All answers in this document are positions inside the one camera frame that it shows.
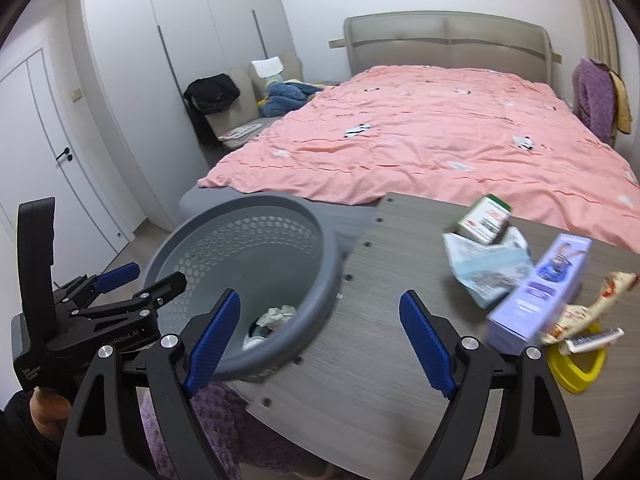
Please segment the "left hand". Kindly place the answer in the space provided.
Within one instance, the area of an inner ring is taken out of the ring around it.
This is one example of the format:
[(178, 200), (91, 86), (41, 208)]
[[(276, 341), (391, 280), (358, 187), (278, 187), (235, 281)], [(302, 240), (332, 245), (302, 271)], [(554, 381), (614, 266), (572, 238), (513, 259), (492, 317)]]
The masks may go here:
[(72, 404), (48, 388), (35, 388), (29, 400), (29, 413), (35, 428), (45, 438), (61, 442)]

